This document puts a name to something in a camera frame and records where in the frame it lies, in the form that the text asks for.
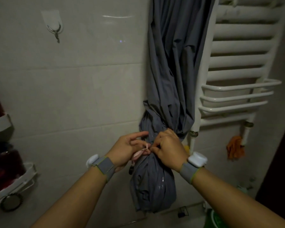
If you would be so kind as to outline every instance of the wearable device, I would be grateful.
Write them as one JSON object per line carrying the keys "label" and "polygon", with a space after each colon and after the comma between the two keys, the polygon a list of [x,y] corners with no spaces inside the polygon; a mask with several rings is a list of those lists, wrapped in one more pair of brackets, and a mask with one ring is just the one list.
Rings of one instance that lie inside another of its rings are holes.
{"label": "wearable device", "polygon": [[193,155],[188,157],[188,162],[183,163],[180,169],[180,175],[189,183],[192,183],[192,179],[195,173],[207,163],[208,159],[204,155],[198,152],[193,152]]}
{"label": "wearable device", "polygon": [[107,176],[107,182],[109,182],[115,172],[115,166],[110,160],[110,158],[106,156],[99,157],[98,154],[95,154],[90,157],[87,160],[86,166],[87,168],[90,168],[91,166],[96,166],[104,175]]}

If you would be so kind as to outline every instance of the curtain fold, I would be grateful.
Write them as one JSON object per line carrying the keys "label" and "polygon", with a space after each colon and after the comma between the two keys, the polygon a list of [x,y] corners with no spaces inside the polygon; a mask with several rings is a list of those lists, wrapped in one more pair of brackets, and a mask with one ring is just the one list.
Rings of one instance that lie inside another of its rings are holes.
{"label": "curtain fold", "polygon": [[[151,0],[147,100],[139,124],[150,143],[167,128],[183,140],[194,123],[195,82],[213,4]],[[158,212],[176,200],[173,173],[153,153],[135,164],[130,186],[136,210]]]}

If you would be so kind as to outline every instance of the round black object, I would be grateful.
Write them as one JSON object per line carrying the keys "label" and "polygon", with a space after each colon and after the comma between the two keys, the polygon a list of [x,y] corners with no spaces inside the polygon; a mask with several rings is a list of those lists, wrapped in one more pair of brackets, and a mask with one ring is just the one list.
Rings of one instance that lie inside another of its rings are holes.
{"label": "round black object", "polygon": [[23,203],[23,197],[19,193],[12,193],[6,196],[0,203],[0,208],[4,212],[12,212],[18,209]]}

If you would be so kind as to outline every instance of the tile grout line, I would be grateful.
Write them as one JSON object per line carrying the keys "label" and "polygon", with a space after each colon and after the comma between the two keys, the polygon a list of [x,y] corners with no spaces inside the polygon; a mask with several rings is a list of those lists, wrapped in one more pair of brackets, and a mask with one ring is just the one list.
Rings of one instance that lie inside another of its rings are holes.
{"label": "tile grout line", "polygon": [[103,125],[98,125],[98,126],[83,127],[83,128],[78,128],[78,129],[54,131],[54,132],[49,132],[49,133],[42,133],[42,134],[35,134],[35,135],[29,135],[29,136],[24,136],[24,137],[12,138],[11,140],[15,141],[15,140],[32,138],[32,137],[38,137],[38,136],[53,135],[53,134],[57,134],[57,133],[67,133],[67,132],[72,132],[72,131],[88,130],[88,129],[97,128],[97,127],[121,125],[121,124],[126,124],[126,123],[131,123],[131,122],[139,122],[139,120],[125,121],[125,122],[116,122],[116,123],[103,124]]}
{"label": "tile grout line", "polygon": [[59,69],[75,69],[75,68],[87,68],[87,67],[97,67],[97,66],[121,66],[121,65],[136,65],[136,64],[144,64],[144,62],[134,62],[134,63],[117,63],[117,64],[97,64],[97,65],[83,65],[83,66],[61,66],[61,67],[41,67],[41,68],[28,68],[28,69],[7,69],[0,70],[0,73],[3,72],[17,72],[17,71],[34,71],[34,70],[59,70]]}

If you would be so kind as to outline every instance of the forearm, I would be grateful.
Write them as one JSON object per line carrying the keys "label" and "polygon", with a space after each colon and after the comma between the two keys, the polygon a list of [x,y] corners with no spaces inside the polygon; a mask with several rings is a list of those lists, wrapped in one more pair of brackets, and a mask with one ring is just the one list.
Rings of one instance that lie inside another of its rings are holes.
{"label": "forearm", "polygon": [[285,220],[238,189],[223,182],[205,168],[192,185],[232,228],[285,227]]}
{"label": "forearm", "polygon": [[91,167],[32,228],[85,227],[106,184],[106,176]]}

